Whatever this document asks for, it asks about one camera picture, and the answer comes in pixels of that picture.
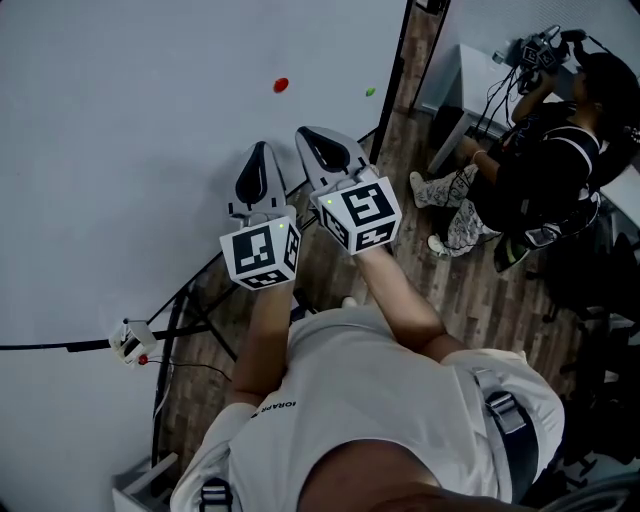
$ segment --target seated person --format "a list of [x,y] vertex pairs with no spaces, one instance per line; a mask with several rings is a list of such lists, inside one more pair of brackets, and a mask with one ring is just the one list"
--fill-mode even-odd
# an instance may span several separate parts
[[[527,214],[542,223],[561,222],[579,199],[591,197],[629,165],[638,149],[640,124],[636,76],[609,53],[576,57],[583,68],[574,82],[575,102],[543,103],[555,87],[555,78],[543,74],[538,89],[514,110],[513,129],[488,153],[464,137],[461,150],[471,159],[464,170],[428,182],[411,173],[418,208],[458,208],[447,240],[429,237],[432,251],[459,256],[482,235],[522,232],[525,204]],[[604,151],[603,141],[609,143]]]
[[178,483],[173,512],[203,510],[214,477],[233,502],[204,510],[528,510],[510,504],[510,466],[499,462],[504,447],[492,442],[474,372],[494,375],[531,418],[530,480],[560,443],[559,398],[522,356],[469,350],[447,334],[383,248],[354,259],[379,310],[324,311],[289,330],[293,283],[259,292],[227,406]]

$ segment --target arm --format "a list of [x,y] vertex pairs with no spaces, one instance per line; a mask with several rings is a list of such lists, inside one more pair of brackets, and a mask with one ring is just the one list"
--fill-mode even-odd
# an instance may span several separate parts
[[262,290],[253,307],[247,340],[233,370],[227,405],[260,405],[278,390],[287,370],[287,340],[294,282]]
[[524,96],[513,109],[513,113],[511,114],[511,120],[514,123],[521,121],[526,116],[531,114],[535,110],[535,108],[540,105],[544,100],[549,96],[556,88],[556,78],[555,76],[551,76],[544,71],[540,72],[542,75],[542,83],[535,90],[531,91],[529,94]]
[[447,334],[436,310],[382,247],[364,251],[354,259],[400,345],[438,362],[451,352],[465,349]]
[[495,185],[500,164],[487,155],[478,141],[465,135],[460,142],[460,149],[464,156],[472,159],[471,163],[478,166],[480,173]]

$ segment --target black shirt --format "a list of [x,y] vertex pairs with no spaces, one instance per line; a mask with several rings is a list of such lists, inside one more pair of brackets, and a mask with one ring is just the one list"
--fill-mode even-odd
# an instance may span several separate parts
[[562,217],[575,204],[591,171],[589,161],[576,144],[545,137],[570,126],[584,137],[584,130],[567,121],[574,112],[573,103],[544,103],[491,147],[488,155],[500,164],[496,184],[478,172],[467,196],[487,227],[508,231],[516,226],[525,199],[551,217]]

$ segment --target desk leg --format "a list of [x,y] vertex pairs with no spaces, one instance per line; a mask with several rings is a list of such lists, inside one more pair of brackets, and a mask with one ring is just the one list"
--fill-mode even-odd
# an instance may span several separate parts
[[471,126],[471,116],[469,116],[466,112],[462,114],[462,117],[458,121],[458,123],[454,126],[453,130],[447,137],[447,140],[444,141],[442,147],[436,153],[436,156],[431,161],[427,172],[429,174],[436,174],[440,166],[444,163],[447,157],[451,154],[451,152],[458,145],[463,135],[467,132],[469,127]]

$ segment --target hand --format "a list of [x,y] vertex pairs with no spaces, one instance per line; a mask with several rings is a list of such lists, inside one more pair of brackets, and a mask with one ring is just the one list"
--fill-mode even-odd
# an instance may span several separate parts
[[482,147],[477,140],[465,135],[464,137],[462,137],[458,149],[465,157],[472,158],[476,151],[481,150]]
[[556,84],[558,83],[558,75],[550,75],[546,71],[540,71],[540,77],[542,78],[542,81],[540,82],[541,88],[545,91],[555,91]]

